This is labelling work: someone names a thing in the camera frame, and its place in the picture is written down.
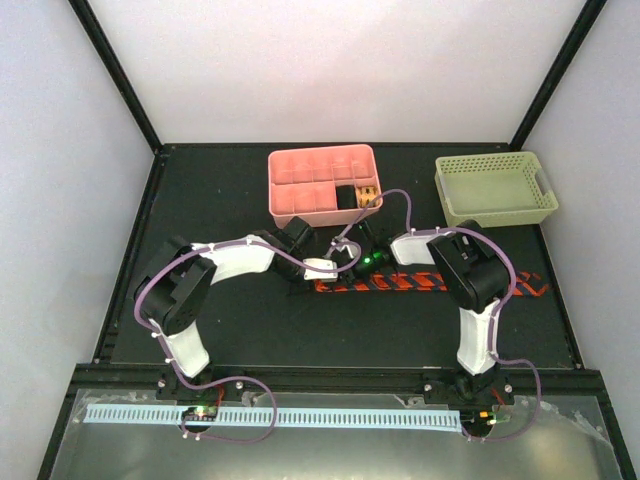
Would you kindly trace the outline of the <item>orange navy striped tie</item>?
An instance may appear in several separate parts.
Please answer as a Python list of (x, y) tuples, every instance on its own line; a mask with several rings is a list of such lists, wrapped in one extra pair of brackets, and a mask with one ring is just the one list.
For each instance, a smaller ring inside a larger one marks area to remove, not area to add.
[[(314, 281), (318, 293), (346, 292), (447, 292), (442, 276), (436, 272), (373, 274), (367, 280), (349, 285)], [(537, 273), (520, 271), (516, 273), (515, 296), (541, 297), (551, 290), (551, 285)]]

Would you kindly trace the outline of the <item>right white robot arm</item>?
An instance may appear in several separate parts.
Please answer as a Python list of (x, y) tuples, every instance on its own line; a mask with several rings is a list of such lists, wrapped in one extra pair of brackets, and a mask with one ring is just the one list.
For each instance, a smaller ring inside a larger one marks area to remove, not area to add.
[(476, 403), (491, 390), (498, 364), (501, 310), (513, 295), (516, 274), (504, 252), (473, 220), (457, 227), (411, 231), (363, 254), (345, 280), (370, 279), (385, 268), (434, 266), (459, 309), (462, 371), (454, 377), (457, 396)]

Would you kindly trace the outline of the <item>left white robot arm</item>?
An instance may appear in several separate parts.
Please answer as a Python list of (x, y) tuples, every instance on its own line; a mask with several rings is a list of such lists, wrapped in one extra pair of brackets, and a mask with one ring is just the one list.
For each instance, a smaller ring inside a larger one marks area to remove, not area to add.
[(198, 326), (212, 310), (213, 288), (231, 288), (242, 276), (273, 273), (298, 286), (299, 263), (308, 255), (314, 228), (299, 217), (274, 230), (257, 230), (240, 239), (190, 243), (166, 240), (134, 283), (134, 319), (158, 339), (167, 362), (181, 372), (179, 386), (193, 399), (207, 397), (215, 376)]

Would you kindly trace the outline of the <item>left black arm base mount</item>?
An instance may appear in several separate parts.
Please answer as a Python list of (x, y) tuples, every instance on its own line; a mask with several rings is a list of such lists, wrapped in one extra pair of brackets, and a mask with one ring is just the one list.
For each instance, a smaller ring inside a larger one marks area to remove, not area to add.
[(228, 371), (207, 368), (195, 378), (179, 376), (169, 369), (157, 382), (156, 398), (171, 400), (178, 404), (199, 403), (206, 405), (215, 401), (239, 401), (246, 391), (252, 389), (245, 377), (231, 376)]

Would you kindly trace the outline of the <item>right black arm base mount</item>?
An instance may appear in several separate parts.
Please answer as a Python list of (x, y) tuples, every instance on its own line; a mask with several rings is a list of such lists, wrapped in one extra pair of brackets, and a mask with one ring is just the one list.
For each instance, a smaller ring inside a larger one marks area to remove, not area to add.
[(423, 392), (430, 403), (481, 407), (512, 405), (513, 394), (506, 390), (509, 377), (494, 366), (487, 372), (471, 375), (462, 368), (437, 369), (422, 375)]

